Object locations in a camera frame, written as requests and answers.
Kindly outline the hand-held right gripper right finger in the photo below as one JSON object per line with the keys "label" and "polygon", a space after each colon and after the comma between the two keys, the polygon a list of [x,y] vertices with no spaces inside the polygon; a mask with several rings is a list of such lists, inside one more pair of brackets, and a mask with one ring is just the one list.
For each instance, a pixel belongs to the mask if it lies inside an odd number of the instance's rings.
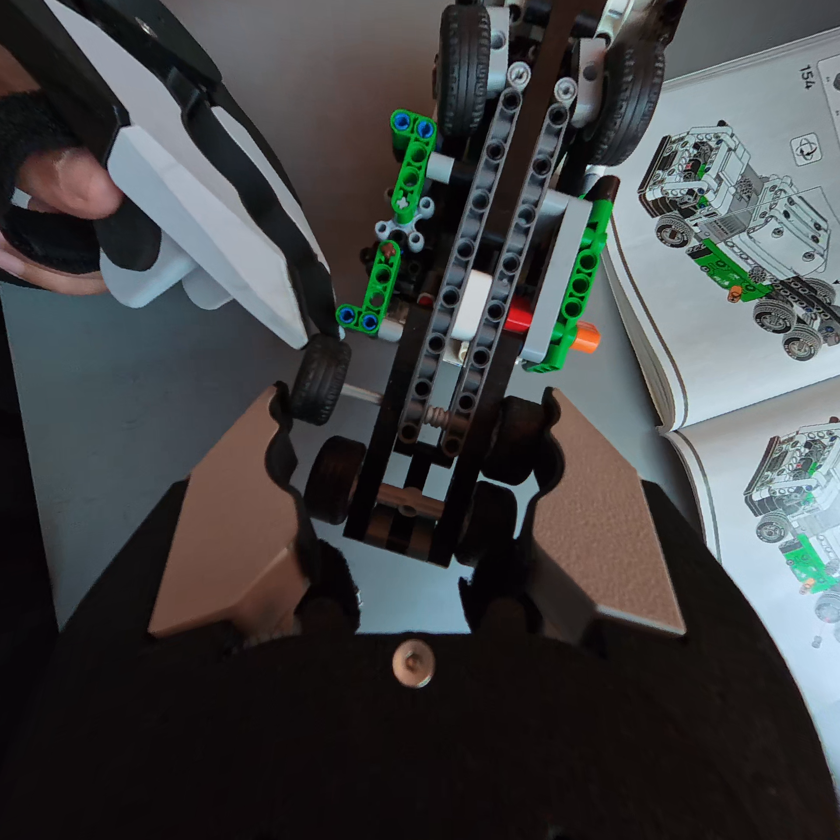
{"label": "hand-held right gripper right finger", "polygon": [[666,637],[686,622],[636,469],[556,387],[542,396],[522,523],[528,595],[547,637],[580,643],[606,621]]}

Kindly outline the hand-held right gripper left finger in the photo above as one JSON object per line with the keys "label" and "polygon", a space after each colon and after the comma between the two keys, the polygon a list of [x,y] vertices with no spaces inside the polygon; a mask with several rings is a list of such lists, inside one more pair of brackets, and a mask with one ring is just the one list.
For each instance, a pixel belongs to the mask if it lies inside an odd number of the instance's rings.
{"label": "hand-held right gripper left finger", "polygon": [[246,640],[296,632],[308,516],[291,476],[289,391],[266,388],[189,475],[149,622],[156,638],[228,622]]}

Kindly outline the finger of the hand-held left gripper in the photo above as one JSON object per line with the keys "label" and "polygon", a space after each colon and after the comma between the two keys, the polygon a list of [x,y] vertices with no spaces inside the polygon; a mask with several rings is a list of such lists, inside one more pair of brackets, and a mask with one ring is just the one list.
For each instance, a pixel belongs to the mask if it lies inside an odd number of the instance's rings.
{"label": "finger of the hand-held left gripper", "polygon": [[236,190],[202,154],[185,167],[139,125],[122,128],[108,159],[111,178],[161,229],[151,268],[117,266],[101,249],[101,275],[130,308],[146,306],[179,281],[200,308],[235,299],[291,348],[308,330],[291,281],[291,264],[259,229]]}
{"label": "finger of the hand-held left gripper", "polygon": [[283,167],[256,126],[220,81],[202,90],[184,77],[163,81],[111,42],[94,24],[59,2],[46,2],[73,41],[89,52],[92,65],[128,107],[128,125],[149,131],[185,167],[202,154],[239,196],[246,213],[290,262],[302,312],[331,312],[329,266]]}

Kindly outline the small black lego wheel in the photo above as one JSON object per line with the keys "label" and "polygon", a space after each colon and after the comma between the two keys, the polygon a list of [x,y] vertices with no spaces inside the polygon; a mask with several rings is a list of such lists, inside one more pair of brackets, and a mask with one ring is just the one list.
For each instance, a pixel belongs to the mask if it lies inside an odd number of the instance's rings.
{"label": "small black lego wheel", "polygon": [[294,419],[322,426],[336,407],[350,368],[351,347],[322,333],[311,337],[290,390]]}

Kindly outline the black green lego truck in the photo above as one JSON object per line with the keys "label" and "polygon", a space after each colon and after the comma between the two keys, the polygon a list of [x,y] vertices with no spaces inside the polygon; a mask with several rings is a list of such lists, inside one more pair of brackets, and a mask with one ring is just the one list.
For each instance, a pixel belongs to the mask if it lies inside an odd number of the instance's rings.
{"label": "black green lego truck", "polygon": [[369,444],[336,445],[343,535],[446,568],[486,522],[515,529],[542,408],[517,363],[559,370],[584,341],[623,163],[650,124],[686,2],[454,2],[425,118],[391,117],[401,171],[362,308],[343,326],[395,356]]}

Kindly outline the lego instruction booklet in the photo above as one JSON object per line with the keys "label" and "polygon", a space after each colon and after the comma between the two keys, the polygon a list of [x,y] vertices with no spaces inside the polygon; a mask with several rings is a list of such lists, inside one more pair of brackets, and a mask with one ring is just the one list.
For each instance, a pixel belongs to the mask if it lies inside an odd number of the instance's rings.
{"label": "lego instruction booklet", "polygon": [[707,545],[791,661],[838,648],[838,28],[665,84],[606,270]]}

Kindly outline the person's left hand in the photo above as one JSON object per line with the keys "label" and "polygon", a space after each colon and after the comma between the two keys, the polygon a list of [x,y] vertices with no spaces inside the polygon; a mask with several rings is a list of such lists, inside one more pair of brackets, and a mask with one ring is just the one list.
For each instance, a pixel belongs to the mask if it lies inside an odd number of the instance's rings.
{"label": "person's left hand", "polygon": [[[88,222],[110,217],[123,193],[106,169],[62,122],[39,84],[1,48],[2,216],[16,190],[27,210]],[[2,282],[71,297],[108,293],[98,268],[59,267],[57,257],[31,256],[2,236]]]}

